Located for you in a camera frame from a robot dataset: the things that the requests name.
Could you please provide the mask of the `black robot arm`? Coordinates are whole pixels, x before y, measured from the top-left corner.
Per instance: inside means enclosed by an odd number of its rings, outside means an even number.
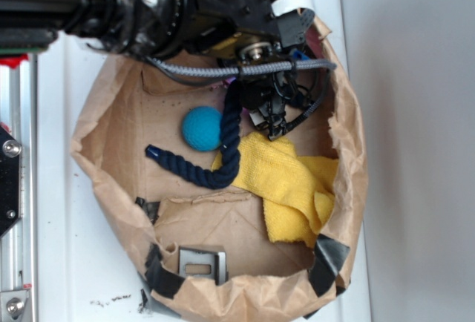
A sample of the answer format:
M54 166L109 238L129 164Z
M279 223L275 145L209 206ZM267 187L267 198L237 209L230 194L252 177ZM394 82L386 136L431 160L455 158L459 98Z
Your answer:
M43 52L63 32L183 85L234 77L242 105L277 139L316 109L295 81L313 19L284 0L1 0L1 58Z

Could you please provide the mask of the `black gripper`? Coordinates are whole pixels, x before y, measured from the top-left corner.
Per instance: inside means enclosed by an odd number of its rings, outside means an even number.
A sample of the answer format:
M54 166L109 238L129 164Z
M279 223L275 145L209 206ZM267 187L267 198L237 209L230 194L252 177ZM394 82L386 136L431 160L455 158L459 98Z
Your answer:
M289 133L314 110L297 83L300 52L314 13L284 0L192 0L192 53L236 67L236 98L270 140Z

